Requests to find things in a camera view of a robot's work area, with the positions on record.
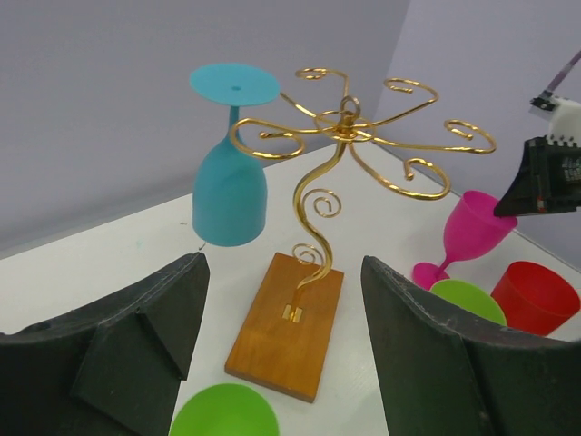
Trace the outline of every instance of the gold swirl hook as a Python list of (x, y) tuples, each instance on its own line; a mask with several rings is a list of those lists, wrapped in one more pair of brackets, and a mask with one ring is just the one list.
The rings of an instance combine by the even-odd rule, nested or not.
[[(296, 150), (294, 150), (291, 153), (286, 153), (286, 154), (271, 154), (271, 153), (266, 153), (266, 152), (261, 152), (258, 150), (251, 149), (250, 147), (248, 147), (246, 144), (244, 144), (239, 139), (238, 131), (245, 124), (256, 124), (256, 125), (261, 125), (264, 127), (270, 127), (272, 129), (282, 130), (281, 133), (276, 133), (276, 134), (261, 133), (259, 135), (259, 137), (261, 139), (276, 139), (276, 138), (292, 139), (299, 145), (299, 148), (297, 148)], [(302, 154), (302, 152), (304, 152), (304, 150), (305, 150), (305, 142), (292, 129), (288, 129), (287, 127), (285, 127), (283, 125), (279, 125), (279, 124), (275, 124), (275, 123), (271, 123), (271, 122), (263, 121), (263, 120), (257, 120), (257, 119), (253, 119), (253, 118), (244, 118), (244, 119), (240, 120), (239, 122), (237, 122), (236, 124), (234, 124), (232, 126), (232, 128), (230, 129), (229, 135), (230, 135), (230, 140), (232, 141), (234, 146), (236, 146), (236, 148), (238, 148), (241, 152), (243, 152), (249, 156), (260, 157), (261, 159), (278, 160), (278, 161), (292, 159), (293, 157), (297, 157), (298, 155)]]
[[(313, 195), (314, 193), (325, 193), (329, 197), (331, 197), (333, 200), (335, 200), (335, 202), (337, 203), (337, 209), (335, 209), (335, 211), (333, 211), (333, 203), (331, 202), (331, 200), (329, 198), (327, 198), (327, 197), (325, 197), (323, 195), (315, 198), (315, 200), (313, 201), (313, 208), (315, 209), (315, 212), (317, 213), (318, 216), (320, 216), (322, 218), (333, 218), (333, 217), (339, 215), (339, 213), (343, 209), (343, 204), (341, 203), (341, 199), (339, 198), (339, 196), (336, 195), (333, 191), (330, 191), (329, 189), (317, 188), (317, 189), (311, 189), (310, 191), (308, 191), (307, 193), (305, 193), (302, 196), (302, 202), (301, 202), (303, 208), (306, 207), (307, 199), (311, 195)], [(319, 205), (321, 203), (325, 203), (327, 205), (327, 208), (329, 209), (328, 212), (323, 212), (319, 208)]]
[(343, 79), (343, 96), (347, 96), (349, 94), (349, 77), (339, 70), (330, 70), (329, 68), (303, 68), (297, 71), (294, 75), (299, 77), (300, 79), (305, 80), (320, 80), (323, 77), (330, 75), (337, 75)]
[(395, 141), (390, 141), (388, 139), (379, 138), (378, 136), (373, 136), (367, 132), (358, 131), (358, 134), (362, 137), (367, 138), (374, 144), (388, 145), (390, 147), (396, 148), (407, 148), (409, 150), (427, 150), (431, 152), (461, 152), (461, 153), (471, 153), (471, 154), (490, 154), (497, 149), (497, 141), (486, 131), (482, 130), (480, 127), (473, 125), (466, 121), (461, 120), (446, 120), (444, 122), (444, 127), (446, 130), (453, 134), (457, 134), (462, 139), (466, 141), (472, 141), (474, 139), (473, 134), (467, 134), (461, 130), (454, 127), (455, 125), (461, 125), (467, 129), (483, 136), (488, 144), (488, 148), (477, 148), (477, 147), (463, 147), (463, 146), (449, 146), (449, 145), (425, 145), (425, 144), (409, 144), (409, 143), (396, 143)]
[[(413, 92), (414, 92), (413, 88), (394, 85), (394, 84), (409, 84), (409, 85), (415, 86), (417, 88), (423, 89), (424, 91), (428, 91), (432, 96), (424, 103), (418, 104), (417, 106), (414, 106), (411, 109), (408, 109), (407, 111), (402, 112), (401, 114), (394, 115), (394, 116), (392, 116), (386, 120), (383, 120), (383, 121), (376, 121), (375, 123), (373, 123), (373, 125), (376, 127), (379, 125), (392, 123), (396, 120), (403, 118), (404, 116), (408, 116), (410, 114), (413, 114), (414, 112), (417, 112), (420, 109), (423, 109), (424, 107), (430, 106), (431, 104), (435, 103), (439, 99), (438, 92), (434, 88), (431, 88), (430, 86), (427, 86), (426, 84), (423, 84), (423, 83), (415, 81), (415, 80), (392, 77), (390, 79), (386, 79), (383, 82), (383, 84), (384, 84), (384, 86), (387, 86), (388, 89), (390, 89), (391, 91), (396, 91), (396, 92), (405, 93), (405, 94), (413, 94)], [(356, 125), (355, 127), (361, 128), (362, 126), (363, 125)]]
[(353, 144), (349, 144), (349, 149), (350, 149), (351, 155), (353, 156), (353, 159), (355, 160), (355, 162), (357, 162), (359, 164), (359, 166), (361, 168), (363, 168), (363, 170), (365, 170), (366, 173), (368, 173), (371, 177), (373, 177), (375, 180), (377, 180), (379, 182), (379, 184), (381, 184), (382, 186), (385, 186), (386, 188), (388, 188), (389, 190), (391, 190), (394, 193), (398, 193), (400, 195), (405, 195), (406, 197), (415, 198), (417, 200), (439, 200), (440, 198), (448, 195), (448, 193), (450, 192), (450, 180), (448, 178), (448, 175), (446, 173), (444, 173), (444, 171), (441, 168), (439, 168), (438, 166), (434, 165), (431, 162), (425, 161), (424, 159), (414, 157), (414, 158), (408, 159), (407, 161), (405, 161), (403, 163), (404, 171), (406, 173), (405, 174), (406, 180), (411, 181), (411, 180), (413, 180), (413, 178), (415, 176), (412, 165), (425, 166), (429, 170), (436, 173), (439, 176), (439, 178), (441, 179), (442, 184), (443, 184), (443, 188), (439, 193), (415, 193), (413, 191), (408, 191), (407, 189), (403, 189), (403, 188), (397, 186), (396, 184), (390, 182), (388, 179), (386, 179), (381, 174), (379, 174), (377, 171), (375, 171), (373, 168), (371, 168), (369, 165), (367, 165), (363, 161), (363, 159), (361, 159), (361, 157), (357, 154), (357, 152), (355, 151), (355, 146)]
[[(295, 75), (297, 77), (299, 77), (300, 79), (304, 79), (304, 80), (320, 80), (323, 77), (326, 77), (327, 74), (337, 75), (343, 79), (343, 97), (347, 96), (349, 94), (350, 82), (349, 82), (349, 77), (345, 73), (343, 73), (342, 71), (330, 70), (328, 68), (303, 68), (302, 70), (295, 72)], [(288, 104), (293, 106), (298, 111), (304, 113), (305, 115), (307, 115), (311, 118), (315, 118), (317, 116), (314, 112), (310, 111), (302, 104), (297, 103), (296, 100), (290, 98), (287, 94), (280, 93), (280, 96), (285, 102), (287, 102)], [(306, 131), (304, 133), (317, 134), (318, 131)]]
[(323, 263), (325, 260), (319, 249), (309, 243), (297, 243), (294, 247), (292, 247), (292, 257), (294, 257), (297, 261), (299, 261), (299, 263), (303, 265), (313, 265), (317, 261)]

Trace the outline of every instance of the red plastic cup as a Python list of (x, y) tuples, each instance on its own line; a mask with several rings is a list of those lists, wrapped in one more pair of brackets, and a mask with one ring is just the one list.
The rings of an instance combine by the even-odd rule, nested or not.
[(546, 336), (579, 312), (576, 290), (556, 272), (537, 263), (511, 263), (492, 291), (507, 326)]

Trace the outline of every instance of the pink wine glass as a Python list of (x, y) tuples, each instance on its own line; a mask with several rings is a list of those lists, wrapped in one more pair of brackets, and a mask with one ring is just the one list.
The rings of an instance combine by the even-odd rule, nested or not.
[(411, 273), (414, 283), (430, 289), (440, 280), (449, 279), (445, 270), (453, 262), (476, 259), (495, 248), (517, 227), (514, 216), (494, 215), (498, 200), (480, 191), (466, 191), (446, 221), (444, 249), (446, 259), (438, 266), (418, 263)]

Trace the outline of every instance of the gray wall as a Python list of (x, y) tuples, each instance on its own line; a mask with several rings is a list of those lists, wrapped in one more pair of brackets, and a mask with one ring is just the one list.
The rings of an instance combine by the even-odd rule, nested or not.
[[(228, 116), (190, 89), (202, 64), (266, 68), (316, 111), (340, 83), (293, 72), (343, 69), (373, 115), (408, 3), (3, 0), (0, 250), (190, 192)], [(281, 102), (242, 114), (310, 127)]]
[[(528, 101), (579, 50), (580, 18), (579, 0), (413, 0), (389, 75), (430, 84), (441, 98), (382, 133), (406, 142), (461, 144), (442, 122), (461, 118), (480, 125), (497, 138), (496, 153), (419, 155), (447, 170), (460, 192), (503, 195), (517, 173), (523, 142), (548, 130), (546, 122), (528, 113)], [(557, 91), (581, 101), (581, 65)], [(413, 101), (418, 100), (384, 91), (377, 117)], [(576, 268), (581, 268), (580, 227), (580, 212), (522, 218), (519, 225)]]

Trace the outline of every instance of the green plastic cup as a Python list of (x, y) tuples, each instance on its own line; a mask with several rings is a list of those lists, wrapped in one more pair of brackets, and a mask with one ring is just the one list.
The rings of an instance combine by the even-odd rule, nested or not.
[(259, 393), (241, 384), (217, 384), (182, 407), (170, 436), (279, 436), (271, 406)]
[(507, 325), (507, 318), (498, 303), (472, 283), (447, 279), (435, 283), (430, 291), (480, 318)]

